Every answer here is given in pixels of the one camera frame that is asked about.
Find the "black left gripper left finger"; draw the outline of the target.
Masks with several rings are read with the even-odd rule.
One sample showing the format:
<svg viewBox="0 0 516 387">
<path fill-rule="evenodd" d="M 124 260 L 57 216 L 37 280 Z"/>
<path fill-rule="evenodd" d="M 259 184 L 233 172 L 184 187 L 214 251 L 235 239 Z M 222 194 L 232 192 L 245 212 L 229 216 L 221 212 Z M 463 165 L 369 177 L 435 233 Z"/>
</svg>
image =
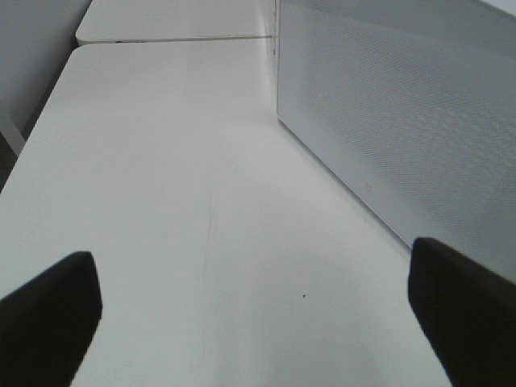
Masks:
<svg viewBox="0 0 516 387">
<path fill-rule="evenodd" d="M 74 252 L 1 300 L 1 384 L 70 386 L 102 318 L 91 252 Z"/>
</svg>

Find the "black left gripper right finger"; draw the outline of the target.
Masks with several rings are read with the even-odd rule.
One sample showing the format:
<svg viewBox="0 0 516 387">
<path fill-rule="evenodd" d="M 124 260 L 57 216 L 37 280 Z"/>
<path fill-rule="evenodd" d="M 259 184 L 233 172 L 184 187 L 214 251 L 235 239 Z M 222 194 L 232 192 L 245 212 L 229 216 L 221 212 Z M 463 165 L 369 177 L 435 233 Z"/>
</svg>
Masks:
<svg viewBox="0 0 516 387">
<path fill-rule="evenodd" d="M 412 246 L 408 299 L 454 386 L 515 384 L 515 285 L 433 238 Z"/>
</svg>

